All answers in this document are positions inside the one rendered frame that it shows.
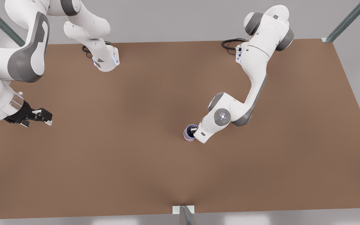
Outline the purple cup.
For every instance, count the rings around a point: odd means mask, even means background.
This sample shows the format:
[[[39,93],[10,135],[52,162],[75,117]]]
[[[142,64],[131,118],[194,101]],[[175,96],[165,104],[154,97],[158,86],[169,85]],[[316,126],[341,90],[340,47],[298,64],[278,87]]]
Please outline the purple cup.
[[[188,139],[196,139],[196,138],[189,138],[188,137],[188,126],[186,127],[186,129],[184,130],[184,138],[188,138]]]

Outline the silver frame post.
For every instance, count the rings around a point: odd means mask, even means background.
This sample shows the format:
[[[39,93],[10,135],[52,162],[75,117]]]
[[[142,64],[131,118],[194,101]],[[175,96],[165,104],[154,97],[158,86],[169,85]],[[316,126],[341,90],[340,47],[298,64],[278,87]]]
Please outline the silver frame post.
[[[338,24],[338,26],[327,36],[322,37],[321,41],[323,43],[332,43],[336,40],[360,16],[360,2],[357,6]]]
[[[0,17],[0,30],[3,31],[19,47],[24,46],[25,41]]]
[[[172,206],[172,214],[179,214],[179,225],[199,225],[194,213],[194,205]]]

